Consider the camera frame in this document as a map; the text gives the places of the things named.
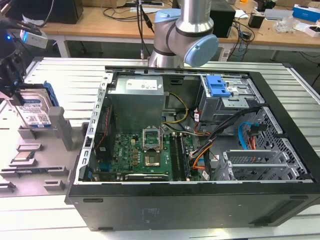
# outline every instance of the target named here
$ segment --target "paper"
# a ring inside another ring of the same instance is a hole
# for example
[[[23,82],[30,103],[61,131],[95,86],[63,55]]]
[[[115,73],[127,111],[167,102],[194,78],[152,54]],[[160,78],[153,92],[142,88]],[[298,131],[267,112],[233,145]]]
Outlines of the paper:
[[[127,90],[157,90],[157,80],[128,79]]]
[[[306,28],[310,27],[310,24],[299,22],[294,29],[303,32]]]
[[[241,19],[246,19],[249,16],[243,11],[243,10],[235,10],[235,18],[241,18]]]

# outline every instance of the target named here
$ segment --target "white box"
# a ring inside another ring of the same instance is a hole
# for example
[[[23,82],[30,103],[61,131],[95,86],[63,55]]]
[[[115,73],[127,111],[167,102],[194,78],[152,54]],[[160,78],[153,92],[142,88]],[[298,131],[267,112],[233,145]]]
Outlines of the white box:
[[[304,32],[313,38],[320,38],[320,26],[307,27]]]

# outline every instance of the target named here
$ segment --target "hard disk drive label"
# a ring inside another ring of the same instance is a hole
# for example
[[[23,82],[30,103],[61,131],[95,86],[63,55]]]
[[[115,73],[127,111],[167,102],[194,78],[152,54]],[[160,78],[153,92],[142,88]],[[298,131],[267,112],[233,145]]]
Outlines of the hard disk drive label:
[[[51,122],[39,99],[25,99],[24,105],[19,106],[19,112],[24,121],[33,128],[49,128]]]

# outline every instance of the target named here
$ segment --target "black box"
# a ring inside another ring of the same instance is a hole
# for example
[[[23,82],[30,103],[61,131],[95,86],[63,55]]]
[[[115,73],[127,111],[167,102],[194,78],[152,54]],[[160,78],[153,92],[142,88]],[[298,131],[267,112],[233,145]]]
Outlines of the black box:
[[[236,10],[226,0],[212,0],[210,17],[214,22],[213,34],[227,38],[236,15]]]
[[[21,21],[22,14],[29,19],[45,20],[52,0],[16,0],[6,17]],[[84,11],[82,0],[55,0],[49,22],[76,24]]]
[[[252,14],[250,16],[248,26],[250,28],[259,29],[261,27],[261,24],[264,21],[264,19],[265,19],[265,16]]]

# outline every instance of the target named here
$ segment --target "yellow wire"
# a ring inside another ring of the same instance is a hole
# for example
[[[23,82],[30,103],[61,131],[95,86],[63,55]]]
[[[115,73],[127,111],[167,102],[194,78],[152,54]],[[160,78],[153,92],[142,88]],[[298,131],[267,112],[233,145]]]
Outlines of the yellow wire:
[[[169,95],[170,95],[170,94],[173,95],[173,96],[175,96],[177,99],[179,99],[179,101],[183,104],[183,106],[184,106],[184,108],[185,108],[185,114],[184,114],[183,118],[180,119],[180,120],[176,120],[176,121],[162,121],[162,123],[163,123],[163,124],[178,124],[178,123],[181,123],[182,121],[184,121],[184,120],[187,118],[187,116],[188,116],[188,108],[187,108],[187,105],[185,104],[185,102],[182,101],[182,99],[181,99],[180,97],[178,97],[175,93],[169,92]]]

